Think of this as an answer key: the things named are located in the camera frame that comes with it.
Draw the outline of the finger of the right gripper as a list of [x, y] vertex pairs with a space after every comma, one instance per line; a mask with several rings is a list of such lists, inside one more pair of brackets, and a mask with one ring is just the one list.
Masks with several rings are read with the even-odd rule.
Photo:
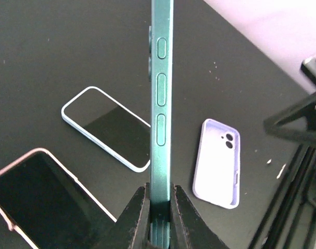
[[264, 120], [267, 134], [316, 146], [316, 92]]

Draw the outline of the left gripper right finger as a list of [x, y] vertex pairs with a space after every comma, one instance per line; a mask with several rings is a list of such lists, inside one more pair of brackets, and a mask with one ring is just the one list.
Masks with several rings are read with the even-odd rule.
[[171, 186], [170, 229], [170, 248], [228, 248], [206, 225], [180, 185]]

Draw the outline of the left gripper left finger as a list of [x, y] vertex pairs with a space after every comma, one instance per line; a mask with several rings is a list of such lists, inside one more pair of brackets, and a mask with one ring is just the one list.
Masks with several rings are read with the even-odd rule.
[[95, 248], [150, 248], [150, 184], [139, 187]]

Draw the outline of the lavender phone case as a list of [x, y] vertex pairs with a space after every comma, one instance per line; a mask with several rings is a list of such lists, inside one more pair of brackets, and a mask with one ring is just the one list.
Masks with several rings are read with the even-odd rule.
[[240, 134], [235, 128], [213, 119], [203, 122], [192, 190], [225, 209], [239, 205]]

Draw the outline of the teal phone case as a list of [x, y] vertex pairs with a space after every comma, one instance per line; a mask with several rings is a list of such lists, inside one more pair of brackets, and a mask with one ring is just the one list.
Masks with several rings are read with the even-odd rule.
[[174, 1], [151, 2], [150, 242], [170, 247], [171, 107]]

